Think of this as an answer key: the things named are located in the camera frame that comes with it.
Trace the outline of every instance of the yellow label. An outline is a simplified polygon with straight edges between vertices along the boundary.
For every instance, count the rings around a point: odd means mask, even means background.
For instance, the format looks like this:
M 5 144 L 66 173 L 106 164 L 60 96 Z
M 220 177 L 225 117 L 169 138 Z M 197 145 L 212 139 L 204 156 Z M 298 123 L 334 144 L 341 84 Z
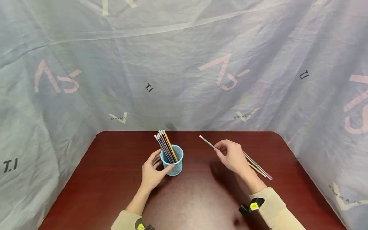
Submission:
M 144 227 L 144 225 L 143 224 L 139 224 L 138 225 L 138 230 L 144 230 L 145 229 L 145 227 Z
M 257 203 L 252 203 L 251 206 L 250 206 L 251 210 L 254 211 L 256 209 L 259 209 Z

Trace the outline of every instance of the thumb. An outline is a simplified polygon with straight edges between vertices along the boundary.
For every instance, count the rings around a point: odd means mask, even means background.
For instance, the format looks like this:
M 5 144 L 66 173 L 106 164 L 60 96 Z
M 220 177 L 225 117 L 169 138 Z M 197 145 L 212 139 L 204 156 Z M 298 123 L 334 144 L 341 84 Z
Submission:
M 162 170 L 162 173 L 163 173 L 164 175 L 166 175 L 166 174 L 167 174 L 168 172 L 170 172 L 170 170 L 172 170 L 174 167 L 175 167 L 175 165 L 174 165 L 174 164 L 168 165 L 166 168 L 164 168 L 164 169 Z
M 220 158 L 221 162 L 225 159 L 225 156 L 222 154 L 222 152 L 216 148 L 214 148 L 216 155 Z

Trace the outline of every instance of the blue mesh pencil cup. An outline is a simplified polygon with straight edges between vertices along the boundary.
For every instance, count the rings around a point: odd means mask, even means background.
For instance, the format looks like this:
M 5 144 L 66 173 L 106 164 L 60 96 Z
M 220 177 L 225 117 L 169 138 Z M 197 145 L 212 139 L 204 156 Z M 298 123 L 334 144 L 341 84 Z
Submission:
M 173 176 L 178 175 L 181 172 L 181 170 L 183 169 L 184 152 L 177 145 L 171 145 L 171 146 L 173 147 L 175 155 L 178 158 L 178 162 L 174 163 L 175 167 L 167 173 L 169 176 L 173 177 Z M 171 165 L 170 163 L 168 163 L 169 161 L 166 158 L 166 155 L 163 153 L 162 150 L 161 150 L 161 153 L 160 153 L 160 158 L 161 158 L 161 161 L 162 161 L 162 164 L 163 164 L 163 168 L 166 168 L 167 166 Z

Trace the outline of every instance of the hand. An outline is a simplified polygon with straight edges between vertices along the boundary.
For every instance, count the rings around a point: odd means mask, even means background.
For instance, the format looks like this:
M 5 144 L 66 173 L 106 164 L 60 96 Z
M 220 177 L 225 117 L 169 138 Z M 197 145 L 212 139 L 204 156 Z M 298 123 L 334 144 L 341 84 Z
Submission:
M 221 140 L 215 144 L 215 152 L 221 162 L 236 174 L 241 175 L 251 170 L 238 143 L 227 139 Z
M 171 164 L 163 170 L 157 171 L 156 168 L 162 163 L 160 152 L 161 149 L 158 149 L 152 153 L 142 166 L 141 188 L 150 192 L 161 182 L 163 177 L 175 167 L 175 165 Z

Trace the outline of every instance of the beige sleeve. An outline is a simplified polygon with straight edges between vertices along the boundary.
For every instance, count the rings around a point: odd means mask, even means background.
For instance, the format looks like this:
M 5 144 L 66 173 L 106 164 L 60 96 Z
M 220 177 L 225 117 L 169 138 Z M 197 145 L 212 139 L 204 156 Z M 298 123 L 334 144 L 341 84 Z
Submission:
M 123 210 L 120 212 L 111 230 L 136 230 L 136 222 L 142 216 Z
M 257 197 L 265 199 L 259 213 L 271 230 L 305 230 L 273 188 L 250 195 L 251 200 Z

